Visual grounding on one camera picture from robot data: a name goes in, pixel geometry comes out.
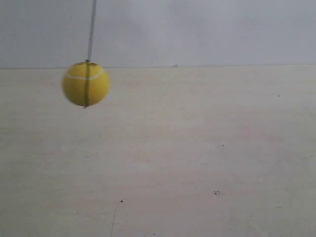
yellow tennis ball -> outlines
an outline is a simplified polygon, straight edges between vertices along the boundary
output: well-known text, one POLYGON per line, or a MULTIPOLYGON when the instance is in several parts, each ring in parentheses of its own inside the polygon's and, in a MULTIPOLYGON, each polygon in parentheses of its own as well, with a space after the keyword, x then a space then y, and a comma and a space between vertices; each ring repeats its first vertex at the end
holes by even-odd
POLYGON ((110 79, 103 68, 90 62, 72 65, 65 73, 62 87, 75 105, 88 107, 100 102, 109 92, 110 79))

white seam line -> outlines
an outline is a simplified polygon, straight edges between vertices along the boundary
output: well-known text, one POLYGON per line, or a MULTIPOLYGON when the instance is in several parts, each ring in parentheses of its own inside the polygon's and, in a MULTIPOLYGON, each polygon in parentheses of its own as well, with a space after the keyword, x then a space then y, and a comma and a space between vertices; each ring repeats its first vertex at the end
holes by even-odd
POLYGON ((99 72, 97 75, 94 75, 94 76, 92 76, 92 77, 90 77, 90 78, 75 77, 75 76, 72 76, 72 75, 70 75, 70 74, 68 74, 67 76, 68 76, 69 78, 73 78, 73 79, 82 79, 82 80, 88 79, 88 80, 92 80, 92 79, 98 78, 102 73, 103 73, 103 69, 101 69, 100 72, 99 72))

hanging string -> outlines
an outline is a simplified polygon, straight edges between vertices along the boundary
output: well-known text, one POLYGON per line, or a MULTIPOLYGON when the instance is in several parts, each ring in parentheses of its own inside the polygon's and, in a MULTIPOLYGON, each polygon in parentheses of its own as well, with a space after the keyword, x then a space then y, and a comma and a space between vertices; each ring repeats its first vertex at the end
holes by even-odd
POLYGON ((89 44, 88 44, 88 56, 86 59, 86 76, 85 76, 85 84, 84 84, 84 108, 89 106, 89 90, 90 90, 90 61, 92 56, 92 47, 93 47, 93 34, 94 34, 94 25, 95 25, 95 16, 96 16, 96 9, 97 9, 97 0, 93 0, 92 5, 92 14, 91 14, 91 24, 90 24, 90 35, 89 35, 89 44))

string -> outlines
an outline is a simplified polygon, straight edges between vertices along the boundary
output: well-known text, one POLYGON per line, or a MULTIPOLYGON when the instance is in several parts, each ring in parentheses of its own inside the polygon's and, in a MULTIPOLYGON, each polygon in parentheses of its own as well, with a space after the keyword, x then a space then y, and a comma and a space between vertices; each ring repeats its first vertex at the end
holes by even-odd
POLYGON ((97 9, 97 0, 93 0, 92 5, 92 14, 91 14, 91 23, 90 23, 90 34, 89 34, 89 44, 88 44, 88 56, 86 59, 86 76, 84 83, 84 108, 89 106, 89 90, 90 90, 90 66, 91 66, 91 56, 92 56, 92 47, 93 47, 93 34, 94 34, 94 25, 95 25, 95 16, 97 9))

tennis ball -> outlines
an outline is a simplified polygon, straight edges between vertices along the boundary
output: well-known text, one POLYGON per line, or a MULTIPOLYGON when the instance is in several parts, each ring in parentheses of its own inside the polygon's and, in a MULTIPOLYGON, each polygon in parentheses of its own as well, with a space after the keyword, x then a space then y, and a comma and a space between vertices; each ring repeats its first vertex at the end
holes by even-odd
POLYGON ((101 66, 81 62, 67 70, 63 76, 62 87, 70 102, 88 107, 99 103, 108 94, 110 79, 101 66))

